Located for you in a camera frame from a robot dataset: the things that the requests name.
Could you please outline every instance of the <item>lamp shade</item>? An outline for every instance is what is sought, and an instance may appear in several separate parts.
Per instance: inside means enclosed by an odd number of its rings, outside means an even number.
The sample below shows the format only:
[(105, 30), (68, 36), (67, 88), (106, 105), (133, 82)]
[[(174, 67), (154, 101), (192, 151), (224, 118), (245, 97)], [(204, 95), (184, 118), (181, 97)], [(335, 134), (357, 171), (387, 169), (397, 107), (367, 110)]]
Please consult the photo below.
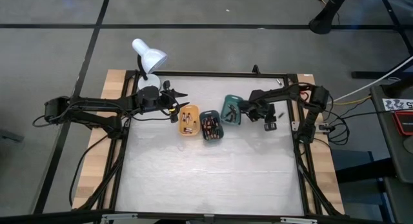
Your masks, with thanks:
[(156, 70), (168, 58), (162, 50), (149, 48), (142, 39), (135, 39), (132, 42), (132, 48), (142, 57), (143, 70), (147, 74)]

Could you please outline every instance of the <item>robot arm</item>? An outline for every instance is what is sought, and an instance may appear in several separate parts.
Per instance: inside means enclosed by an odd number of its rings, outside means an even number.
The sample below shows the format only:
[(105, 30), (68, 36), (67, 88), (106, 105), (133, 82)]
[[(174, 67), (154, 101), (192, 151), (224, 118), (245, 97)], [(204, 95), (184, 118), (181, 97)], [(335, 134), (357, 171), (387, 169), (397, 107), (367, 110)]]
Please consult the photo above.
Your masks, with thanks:
[(135, 114), (160, 110), (175, 123), (178, 120), (179, 109), (188, 104), (174, 105), (177, 103), (176, 98), (187, 95), (174, 89), (170, 90), (169, 87), (169, 81), (165, 81), (164, 90), (160, 92), (156, 87), (145, 87), (136, 94), (119, 99), (75, 97), (69, 103), (69, 97), (58, 97), (45, 103), (45, 121), (52, 124), (71, 121), (84, 124), (88, 128), (103, 128), (109, 138), (117, 139), (122, 133), (120, 117), (101, 117), (88, 112), (115, 112), (132, 117)]
[[(301, 98), (300, 92), (304, 91), (311, 91), (308, 101)], [(241, 113), (246, 114), (251, 121), (265, 119), (265, 130), (270, 131), (277, 129), (275, 108), (271, 103), (288, 99), (297, 101), (299, 105), (308, 110), (308, 113), (305, 120), (300, 122), (295, 135), (302, 143), (312, 143), (316, 133), (316, 119), (326, 109), (329, 94), (328, 90), (322, 86), (297, 83), (269, 91), (254, 90), (248, 101), (239, 102), (238, 106)]]

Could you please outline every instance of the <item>table leg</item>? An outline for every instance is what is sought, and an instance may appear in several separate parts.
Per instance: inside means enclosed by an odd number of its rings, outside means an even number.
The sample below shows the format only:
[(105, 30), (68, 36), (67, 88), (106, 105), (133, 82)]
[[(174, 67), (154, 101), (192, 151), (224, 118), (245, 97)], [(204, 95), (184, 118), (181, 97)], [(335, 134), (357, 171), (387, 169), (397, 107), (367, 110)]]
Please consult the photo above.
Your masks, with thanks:
[(371, 163), (366, 163), (364, 165), (358, 165), (336, 171), (338, 183), (394, 175), (396, 175), (396, 171), (394, 170), (394, 165), (391, 158), (381, 159)]
[(308, 24), (310, 30), (316, 34), (328, 34), (337, 11), (345, 0), (328, 0), (324, 9)]

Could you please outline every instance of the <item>white desk lamp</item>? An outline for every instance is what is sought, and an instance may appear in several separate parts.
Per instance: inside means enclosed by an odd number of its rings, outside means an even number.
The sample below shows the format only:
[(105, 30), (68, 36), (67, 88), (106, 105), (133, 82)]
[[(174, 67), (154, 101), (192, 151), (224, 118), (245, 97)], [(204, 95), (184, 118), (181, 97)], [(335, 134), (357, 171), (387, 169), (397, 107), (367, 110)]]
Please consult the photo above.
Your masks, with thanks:
[(142, 39), (135, 39), (132, 42), (132, 48), (137, 52), (137, 64), (142, 75), (137, 82), (138, 89), (148, 86), (161, 89), (161, 80), (151, 73), (159, 68), (168, 56), (161, 50), (149, 48)]

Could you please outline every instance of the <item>white cable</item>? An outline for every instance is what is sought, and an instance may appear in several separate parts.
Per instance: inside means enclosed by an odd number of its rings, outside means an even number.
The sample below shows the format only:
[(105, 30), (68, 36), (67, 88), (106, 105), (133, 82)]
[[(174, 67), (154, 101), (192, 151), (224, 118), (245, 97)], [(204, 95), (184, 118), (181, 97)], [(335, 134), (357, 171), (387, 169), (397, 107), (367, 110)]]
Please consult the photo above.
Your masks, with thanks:
[(389, 78), (387, 78), (387, 80), (389, 80), (389, 81), (396, 81), (396, 82), (401, 81), (401, 79), (400, 79), (400, 78), (397, 78), (397, 77), (389, 77)]
[(335, 99), (334, 102), (339, 101), (339, 100), (341, 100), (341, 99), (343, 99), (343, 98), (346, 98), (346, 97), (348, 97), (348, 96), (351, 96), (351, 95), (355, 94), (356, 92), (360, 92), (361, 90), (366, 89), (366, 88), (374, 85), (375, 83), (381, 81), (382, 79), (386, 78), (387, 76), (393, 74), (395, 71), (399, 70), (401, 67), (405, 66), (405, 65), (406, 65), (408, 62), (410, 62), (412, 59), (413, 59), (413, 56), (410, 57), (410, 58), (408, 58), (406, 61), (404, 61), (404, 62), (403, 62), (402, 64), (400, 64), (398, 67), (396, 67), (395, 69), (391, 70), (389, 73), (385, 74), (383, 77), (379, 78), (378, 80), (376, 80), (376, 81), (374, 81), (374, 82), (371, 82), (371, 83), (369, 83), (368, 85), (366, 85), (366, 86), (364, 86), (364, 87), (362, 87), (362, 88), (359, 88), (359, 89), (357, 89), (357, 90), (355, 90), (355, 91), (353, 91), (353, 92), (351, 92), (351, 93), (349, 93), (349, 94), (347, 94), (347, 95), (344, 95), (344, 96), (342, 96), (342, 97), (339, 97), (339, 98)]

